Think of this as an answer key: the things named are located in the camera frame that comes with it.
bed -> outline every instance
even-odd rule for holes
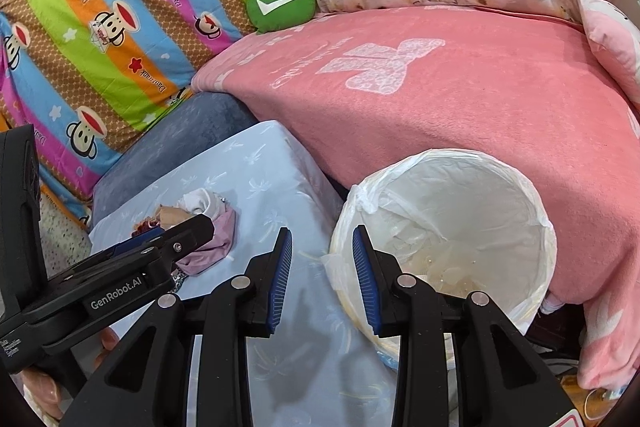
[[[236,237],[226,259],[184,282],[181,298],[207,294],[243,273],[252,256],[273,248],[281,226],[293,235],[281,324],[268,340],[248,340],[255,426],[388,426],[396,375],[342,311],[321,261],[342,200],[279,123],[252,126],[149,185],[98,223],[91,233],[94,251],[126,239],[134,223],[159,203],[174,204],[199,187],[224,196],[236,210]],[[142,312],[114,329],[124,334]],[[197,369],[190,382],[188,425],[193,426]]]
[[[430,148],[517,168],[558,234],[550,291],[585,304],[580,384],[635,373],[640,127],[581,26],[459,6],[331,15],[247,36],[191,87],[277,119],[346,187]]]

pink blanket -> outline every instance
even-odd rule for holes
[[[640,126],[579,28],[430,8],[250,35],[192,86],[279,120],[348,187],[430,148],[519,169],[558,233],[550,290],[585,304],[580,384],[618,388],[640,350]]]

white bin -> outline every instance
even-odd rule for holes
[[[487,292],[522,333],[556,266],[556,234],[540,195],[521,172],[492,156],[430,150],[370,175],[351,189],[323,260],[345,311],[390,365],[398,361],[399,338],[373,335],[360,296],[351,250],[360,224],[373,247],[396,256],[402,270],[441,293]]]

metal screw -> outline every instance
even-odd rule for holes
[[[236,290],[244,290],[251,284],[251,279],[245,275],[239,275],[231,280],[231,286]]]
[[[176,300],[177,299],[175,298],[175,295],[167,293],[158,299],[158,306],[160,306],[161,308],[170,308],[175,304]]]
[[[409,275],[407,273],[403,273],[400,277],[398,277],[398,284],[402,286],[402,288],[413,288],[415,286],[416,280],[413,275]]]
[[[489,304],[489,295],[484,292],[473,292],[471,294],[471,301],[478,306],[487,306],[487,304]]]

blue cushion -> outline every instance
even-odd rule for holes
[[[246,106],[230,94],[201,92],[185,100],[95,185],[92,223],[187,160],[256,123]]]

